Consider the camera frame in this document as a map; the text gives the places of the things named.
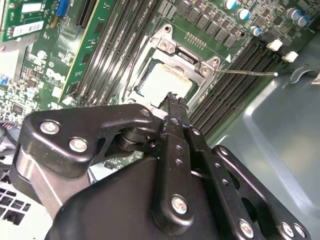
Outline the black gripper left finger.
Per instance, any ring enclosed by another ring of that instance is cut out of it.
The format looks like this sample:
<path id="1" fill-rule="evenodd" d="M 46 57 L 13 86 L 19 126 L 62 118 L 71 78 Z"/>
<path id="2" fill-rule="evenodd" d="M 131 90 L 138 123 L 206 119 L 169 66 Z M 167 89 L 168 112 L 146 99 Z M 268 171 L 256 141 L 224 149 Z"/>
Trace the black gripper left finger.
<path id="1" fill-rule="evenodd" d="M 161 230 L 179 235 L 193 223 L 187 197 L 190 148 L 177 113 L 154 116 L 140 104 L 39 111 L 22 125 L 13 159 L 12 182 L 38 199 L 54 219 L 75 194 L 124 167 L 157 160 L 152 216 Z"/>

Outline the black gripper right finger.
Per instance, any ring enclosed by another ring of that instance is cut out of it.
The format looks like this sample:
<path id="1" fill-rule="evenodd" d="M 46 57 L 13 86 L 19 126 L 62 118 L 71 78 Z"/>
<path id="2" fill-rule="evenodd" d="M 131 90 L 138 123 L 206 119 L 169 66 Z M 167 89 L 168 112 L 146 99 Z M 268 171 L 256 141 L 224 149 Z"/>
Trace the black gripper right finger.
<path id="1" fill-rule="evenodd" d="M 190 125 L 183 98 L 179 120 L 191 148 L 191 166 L 199 169 L 222 240 L 309 240 L 303 224 L 223 145 L 210 148 Z"/>

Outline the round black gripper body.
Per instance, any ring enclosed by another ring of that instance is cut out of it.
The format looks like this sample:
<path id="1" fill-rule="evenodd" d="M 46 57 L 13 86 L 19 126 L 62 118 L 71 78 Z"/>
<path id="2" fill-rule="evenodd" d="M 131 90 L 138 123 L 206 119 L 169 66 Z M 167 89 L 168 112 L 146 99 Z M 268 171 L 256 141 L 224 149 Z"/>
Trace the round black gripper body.
<path id="1" fill-rule="evenodd" d="M 58 211 L 48 240 L 235 240 L 215 217 L 203 181 L 192 175 L 187 198 L 193 223 L 172 235 L 156 224 L 152 201 L 158 161 L 137 160 L 72 196 Z"/>

